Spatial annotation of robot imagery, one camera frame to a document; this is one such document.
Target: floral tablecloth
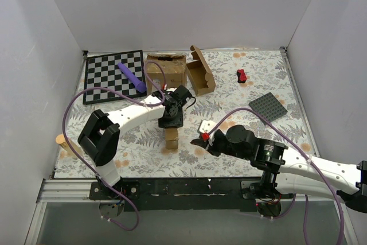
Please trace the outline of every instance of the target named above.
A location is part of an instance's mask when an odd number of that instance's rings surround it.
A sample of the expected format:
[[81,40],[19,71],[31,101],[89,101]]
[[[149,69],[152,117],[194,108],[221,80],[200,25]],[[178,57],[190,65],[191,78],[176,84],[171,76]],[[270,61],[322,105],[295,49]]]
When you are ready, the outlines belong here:
[[[187,61],[192,61],[191,55],[186,55]],[[250,101],[268,92],[272,92],[288,110],[287,115],[273,124],[303,150],[311,150],[299,106],[278,50],[203,51],[203,55],[214,74],[216,89],[210,94],[197,97],[197,103],[184,112],[184,126],[179,129],[178,149],[165,148],[163,130],[158,128],[156,120],[140,125],[120,137],[115,163],[122,177],[261,176],[261,171],[253,168],[248,161],[223,154],[214,157],[204,149],[191,145],[190,141],[198,137],[197,129],[202,120],[218,122],[230,110],[246,107]],[[236,71],[242,68],[245,69],[248,80],[239,84]],[[78,92],[83,89],[83,85],[84,73]],[[189,80],[187,87],[195,95]],[[84,106],[79,97],[68,122],[68,136],[76,142],[92,111],[101,109],[109,112],[130,104],[126,100],[120,100]],[[220,129],[226,131],[235,124],[244,125],[257,137],[284,142],[249,112],[233,114]],[[94,178],[94,175],[80,160],[61,149],[54,178]]]

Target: red object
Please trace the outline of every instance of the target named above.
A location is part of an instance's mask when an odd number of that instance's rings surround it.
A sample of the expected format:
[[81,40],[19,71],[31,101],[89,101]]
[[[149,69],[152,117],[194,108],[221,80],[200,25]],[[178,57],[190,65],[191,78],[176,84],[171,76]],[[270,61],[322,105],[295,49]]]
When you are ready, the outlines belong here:
[[207,140],[209,140],[209,134],[205,132],[205,133],[201,134],[201,138],[203,138],[203,140],[207,141]]
[[243,69],[238,69],[237,70],[237,77],[239,77],[239,79],[237,80],[239,83],[245,83],[247,80],[246,74],[245,74],[245,70]]

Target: purple tube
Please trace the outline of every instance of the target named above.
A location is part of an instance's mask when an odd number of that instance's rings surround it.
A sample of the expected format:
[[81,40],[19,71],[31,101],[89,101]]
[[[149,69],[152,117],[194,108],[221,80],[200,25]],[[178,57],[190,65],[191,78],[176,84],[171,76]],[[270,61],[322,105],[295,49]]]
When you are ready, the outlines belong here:
[[125,76],[127,76],[127,78],[132,82],[132,84],[135,86],[135,89],[139,93],[144,93],[145,91],[147,91],[147,86],[145,85],[145,83],[139,80],[125,65],[123,65],[122,63],[118,63],[117,65],[120,70],[125,74]]

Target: red and black object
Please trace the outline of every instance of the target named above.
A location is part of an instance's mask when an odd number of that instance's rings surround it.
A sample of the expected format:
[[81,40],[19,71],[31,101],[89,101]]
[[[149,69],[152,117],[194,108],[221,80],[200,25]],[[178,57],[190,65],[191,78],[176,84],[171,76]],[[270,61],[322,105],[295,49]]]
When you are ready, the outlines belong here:
[[245,74],[245,70],[243,69],[238,69],[237,70],[237,77],[239,78],[237,81],[238,83],[245,83],[247,80],[246,74]]

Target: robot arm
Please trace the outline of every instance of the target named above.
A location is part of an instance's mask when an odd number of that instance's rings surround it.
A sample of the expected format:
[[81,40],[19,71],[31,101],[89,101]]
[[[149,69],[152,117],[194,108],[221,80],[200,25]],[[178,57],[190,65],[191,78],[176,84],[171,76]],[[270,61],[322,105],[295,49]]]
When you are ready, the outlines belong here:
[[[114,186],[120,181],[114,156],[121,135],[154,119],[158,119],[158,126],[165,129],[183,126],[182,107],[193,97],[192,94],[182,85],[164,93],[164,103],[155,107],[133,104],[108,113],[96,110],[89,117],[78,143],[93,161],[99,176],[108,185]],[[161,100],[161,94],[155,92],[141,102],[156,104]]]
[[[332,198],[320,175],[298,151],[279,142],[256,138],[253,132],[241,125],[232,126],[226,134],[216,130],[208,135],[207,132],[215,125],[212,121],[202,121],[198,130],[201,133],[200,139],[192,140],[192,144],[203,147],[215,156],[224,153],[250,160],[252,166],[263,170],[261,182],[248,188],[248,193],[254,198],[287,193]],[[349,165],[313,156],[311,158],[336,188],[347,207],[367,213],[366,161],[359,165]]]

